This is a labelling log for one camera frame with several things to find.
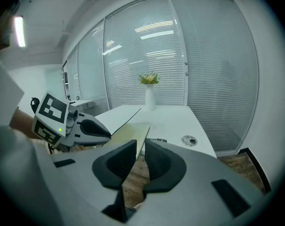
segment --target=wooden floor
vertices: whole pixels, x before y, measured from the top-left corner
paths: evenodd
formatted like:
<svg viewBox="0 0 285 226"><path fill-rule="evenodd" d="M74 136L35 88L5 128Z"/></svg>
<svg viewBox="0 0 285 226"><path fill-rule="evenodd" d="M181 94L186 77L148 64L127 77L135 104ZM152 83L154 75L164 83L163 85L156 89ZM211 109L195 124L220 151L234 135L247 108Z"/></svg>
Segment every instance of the wooden floor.
<svg viewBox="0 0 285 226"><path fill-rule="evenodd" d="M254 164L250 160L249 156L247 155L247 153L242 153L233 156L219 157L218 159L227 166L229 166L230 168L232 168L238 174L248 179L254 185L256 185L257 188L259 188L264 194L266 193L264 184L261 181L261 177L257 172Z"/></svg>
<svg viewBox="0 0 285 226"><path fill-rule="evenodd" d="M247 153L220 157L218 159L243 177L247 178L265 193L260 175ZM149 183L149 181L148 166L144 160L144 156L140 155L127 179L123 183L124 202L127 208L132 208L143 202L143 186Z"/></svg>

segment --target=ceiling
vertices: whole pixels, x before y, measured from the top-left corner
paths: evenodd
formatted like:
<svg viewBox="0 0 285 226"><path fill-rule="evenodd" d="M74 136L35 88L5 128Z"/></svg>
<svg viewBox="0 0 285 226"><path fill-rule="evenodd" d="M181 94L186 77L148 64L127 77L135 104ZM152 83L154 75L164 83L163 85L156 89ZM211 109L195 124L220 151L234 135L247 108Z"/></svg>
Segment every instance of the ceiling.
<svg viewBox="0 0 285 226"><path fill-rule="evenodd" d="M10 47L0 52L4 66L12 70L31 65L43 65L50 62L48 56L50 53L54 58L52 64L61 63L62 47L67 37L79 19L97 1L20 0L20 8L16 15L24 18L26 47L18 46L13 28ZM37 61L35 61L35 55L39 56Z"/></svg>

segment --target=yellow flower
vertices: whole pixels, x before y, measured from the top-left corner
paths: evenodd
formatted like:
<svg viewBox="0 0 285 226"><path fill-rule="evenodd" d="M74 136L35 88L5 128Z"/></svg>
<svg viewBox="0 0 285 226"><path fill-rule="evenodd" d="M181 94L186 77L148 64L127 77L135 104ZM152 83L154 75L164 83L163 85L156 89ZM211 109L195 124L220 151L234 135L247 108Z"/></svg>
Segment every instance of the yellow flower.
<svg viewBox="0 0 285 226"><path fill-rule="evenodd" d="M147 80L148 81L153 81L154 80L154 76L153 75L148 75Z"/></svg>

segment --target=white vase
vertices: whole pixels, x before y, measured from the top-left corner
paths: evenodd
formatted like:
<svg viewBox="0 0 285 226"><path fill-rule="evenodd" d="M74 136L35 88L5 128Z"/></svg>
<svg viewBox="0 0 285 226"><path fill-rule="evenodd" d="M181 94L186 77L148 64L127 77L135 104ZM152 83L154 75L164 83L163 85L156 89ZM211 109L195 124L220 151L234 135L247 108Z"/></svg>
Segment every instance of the white vase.
<svg viewBox="0 0 285 226"><path fill-rule="evenodd" d="M153 84L146 84L146 110L154 111L155 110L155 96L153 90Z"/></svg>

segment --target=white wall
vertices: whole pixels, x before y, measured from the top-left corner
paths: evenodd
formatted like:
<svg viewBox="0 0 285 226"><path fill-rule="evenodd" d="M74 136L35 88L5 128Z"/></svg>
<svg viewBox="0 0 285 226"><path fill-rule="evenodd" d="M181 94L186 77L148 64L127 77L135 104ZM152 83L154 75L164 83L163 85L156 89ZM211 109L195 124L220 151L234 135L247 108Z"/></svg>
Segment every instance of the white wall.
<svg viewBox="0 0 285 226"><path fill-rule="evenodd" d="M19 109L33 117L32 97L41 101L47 90L58 98L66 99L61 71L62 65L37 65L9 71L11 78L24 91Z"/></svg>
<svg viewBox="0 0 285 226"><path fill-rule="evenodd" d="M258 101L243 147L249 147L272 189L285 170L285 32L262 0L241 0L259 63Z"/></svg>
<svg viewBox="0 0 285 226"><path fill-rule="evenodd" d="M105 16L134 0L99 0L80 19L63 49L63 61ZM285 34L261 0L234 0L249 25L259 62L259 94L253 122L242 144L262 166L272 189L285 169Z"/></svg>
<svg viewBox="0 0 285 226"><path fill-rule="evenodd" d="M52 46L8 47L0 51L0 59L7 70L14 70L34 65L60 64L62 48Z"/></svg>

